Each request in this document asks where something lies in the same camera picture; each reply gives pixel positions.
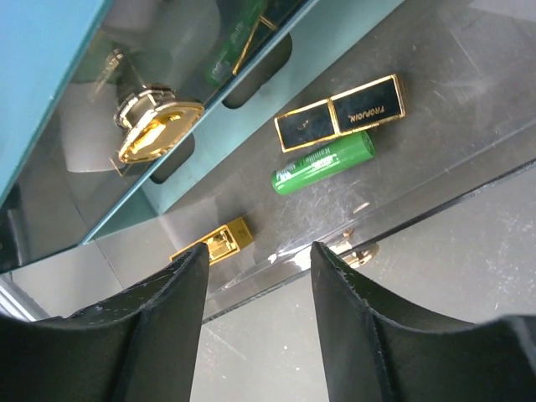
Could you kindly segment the teal drawer organizer box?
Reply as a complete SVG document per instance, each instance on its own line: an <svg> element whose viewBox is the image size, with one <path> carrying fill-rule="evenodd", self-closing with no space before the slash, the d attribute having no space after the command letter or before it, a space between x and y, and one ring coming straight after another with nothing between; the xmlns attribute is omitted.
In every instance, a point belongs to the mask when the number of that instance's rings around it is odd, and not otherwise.
<svg viewBox="0 0 536 402"><path fill-rule="evenodd" d="M161 213L396 1L100 1L30 133L1 130L10 270Z"/></svg>

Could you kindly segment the gold black lipstick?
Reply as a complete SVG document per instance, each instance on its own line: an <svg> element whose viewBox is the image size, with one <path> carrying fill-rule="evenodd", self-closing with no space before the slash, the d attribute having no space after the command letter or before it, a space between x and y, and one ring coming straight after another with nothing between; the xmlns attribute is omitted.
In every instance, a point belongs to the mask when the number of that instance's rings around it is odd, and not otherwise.
<svg viewBox="0 0 536 402"><path fill-rule="evenodd" d="M405 117L399 76L365 85L288 111L274 118L283 152L344 137Z"/></svg>
<svg viewBox="0 0 536 402"><path fill-rule="evenodd" d="M191 247L204 243L209 250L209 265L215 265L232 255L238 254L248 245L254 242L254 236L250 231L244 217L234 219L227 224L212 230L199 240L177 251L169 257L170 261L177 259L183 252Z"/></svg>

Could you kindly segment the clear drawer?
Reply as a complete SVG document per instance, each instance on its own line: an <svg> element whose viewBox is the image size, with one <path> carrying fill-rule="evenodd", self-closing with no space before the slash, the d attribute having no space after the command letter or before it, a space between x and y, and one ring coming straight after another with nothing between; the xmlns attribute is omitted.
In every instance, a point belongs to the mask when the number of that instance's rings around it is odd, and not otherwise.
<svg viewBox="0 0 536 402"><path fill-rule="evenodd" d="M302 1L116 1L1 207L1 270L95 235Z"/></svg>
<svg viewBox="0 0 536 402"><path fill-rule="evenodd" d="M165 214L97 240L123 287L233 218L255 240L212 267L205 319L304 281L321 241L424 307L469 322L535 311L535 4L407 1L290 102L395 73L404 118L367 162L280 195L296 160L266 123Z"/></svg>

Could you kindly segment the green mascara tube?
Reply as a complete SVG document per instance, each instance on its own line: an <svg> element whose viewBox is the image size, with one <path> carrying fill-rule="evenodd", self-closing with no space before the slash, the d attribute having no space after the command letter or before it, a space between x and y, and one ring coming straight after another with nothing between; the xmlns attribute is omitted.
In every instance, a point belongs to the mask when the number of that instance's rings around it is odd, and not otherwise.
<svg viewBox="0 0 536 402"><path fill-rule="evenodd" d="M288 163L271 175L276 193L288 195L373 159L374 144L367 131L330 142Z"/></svg>

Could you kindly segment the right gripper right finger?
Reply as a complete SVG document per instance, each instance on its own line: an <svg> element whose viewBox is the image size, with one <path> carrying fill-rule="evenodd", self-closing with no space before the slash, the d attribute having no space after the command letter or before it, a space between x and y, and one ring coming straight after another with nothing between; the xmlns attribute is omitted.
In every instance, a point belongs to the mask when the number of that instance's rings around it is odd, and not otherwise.
<svg viewBox="0 0 536 402"><path fill-rule="evenodd" d="M311 281L331 401L534 400L534 316L470 323L433 312L319 242Z"/></svg>

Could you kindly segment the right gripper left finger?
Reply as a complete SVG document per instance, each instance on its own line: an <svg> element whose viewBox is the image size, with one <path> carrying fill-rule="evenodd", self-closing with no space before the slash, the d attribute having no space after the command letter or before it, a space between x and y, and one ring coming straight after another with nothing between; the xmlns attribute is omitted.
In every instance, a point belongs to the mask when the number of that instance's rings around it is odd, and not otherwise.
<svg viewBox="0 0 536 402"><path fill-rule="evenodd" d="M208 279L197 244L69 317L2 317L1 399L188 401Z"/></svg>

